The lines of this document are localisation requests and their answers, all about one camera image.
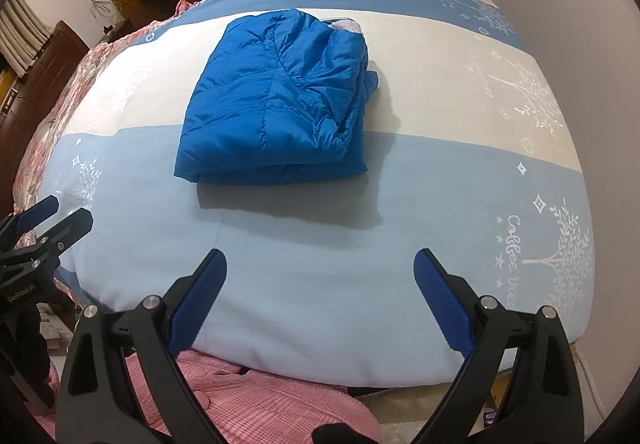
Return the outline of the blue puffer jacket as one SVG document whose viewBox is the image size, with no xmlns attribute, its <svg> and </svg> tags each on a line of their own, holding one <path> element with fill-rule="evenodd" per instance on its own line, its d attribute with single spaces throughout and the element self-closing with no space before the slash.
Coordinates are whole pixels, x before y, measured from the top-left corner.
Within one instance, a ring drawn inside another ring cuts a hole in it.
<svg viewBox="0 0 640 444">
<path fill-rule="evenodd" d="M 192 92 L 175 175 L 242 185 L 362 175 L 364 115 L 377 88 L 356 20 L 295 8 L 237 18 Z"/>
</svg>

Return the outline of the pink checkered clothing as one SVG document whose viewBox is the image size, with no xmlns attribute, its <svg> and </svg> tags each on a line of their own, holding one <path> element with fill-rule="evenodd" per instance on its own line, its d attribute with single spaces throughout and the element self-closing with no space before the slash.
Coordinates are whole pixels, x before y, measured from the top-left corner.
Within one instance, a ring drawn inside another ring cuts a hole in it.
<svg viewBox="0 0 640 444">
<path fill-rule="evenodd" d="M 372 412 L 341 386 L 300 381 L 184 351 L 177 364 L 207 416 L 230 443 L 309 443 L 314 429 L 347 424 L 381 441 Z"/>
</svg>

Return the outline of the pink floral quilt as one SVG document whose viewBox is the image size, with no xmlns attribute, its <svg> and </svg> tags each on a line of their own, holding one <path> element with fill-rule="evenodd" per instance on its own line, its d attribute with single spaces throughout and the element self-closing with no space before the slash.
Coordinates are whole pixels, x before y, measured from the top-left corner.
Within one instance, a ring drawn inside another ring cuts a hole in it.
<svg viewBox="0 0 640 444">
<path fill-rule="evenodd" d="M 14 205 L 9 214 L 22 212 L 36 202 L 36 196 L 43 179 L 43 171 L 51 158 L 52 150 L 68 125 L 70 116 L 73 115 L 73 112 L 94 85 L 98 75 L 106 69 L 117 54 L 128 48 L 135 40 L 139 40 L 161 26 L 169 24 L 187 10 L 190 10 L 192 6 L 193 4 L 181 0 L 175 9 L 175 13 L 168 19 L 162 22 L 154 20 L 149 25 L 131 34 L 126 34 L 126 36 L 116 41 L 101 42 L 94 48 L 89 48 L 88 53 L 78 64 L 72 78 L 64 86 L 52 110 L 40 122 L 32 139 L 28 142 L 25 155 L 18 165 L 17 176 L 12 186 Z"/>
</svg>

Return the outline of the dark wooden cabinet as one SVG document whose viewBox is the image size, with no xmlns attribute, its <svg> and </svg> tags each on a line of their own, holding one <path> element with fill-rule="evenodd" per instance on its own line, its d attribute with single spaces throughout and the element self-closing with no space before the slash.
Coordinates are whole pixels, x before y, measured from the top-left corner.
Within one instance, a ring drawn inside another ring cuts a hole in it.
<svg viewBox="0 0 640 444">
<path fill-rule="evenodd" d="M 13 210 L 12 186 L 28 142 L 88 51 L 85 41 L 60 20 L 8 110 L 1 113 L 1 216 Z"/>
</svg>

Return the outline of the blue white striped blanket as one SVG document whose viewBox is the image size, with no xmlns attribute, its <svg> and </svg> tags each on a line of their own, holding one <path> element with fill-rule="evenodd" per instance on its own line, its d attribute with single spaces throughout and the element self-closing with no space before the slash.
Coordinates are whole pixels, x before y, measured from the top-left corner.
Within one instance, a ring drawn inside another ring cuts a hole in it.
<svg viewBox="0 0 640 444">
<path fill-rule="evenodd" d="M 92 213 L 62 279 L 104 308 L 220 250 L 194 348 L 272 374 L 454 378 L 425 248 L 506 308 L 552 306 L 570 340 L 591 312 L 577 152 L 491 0 L 203 0 L 99 69 L 38 193 Z"/>
</svg>

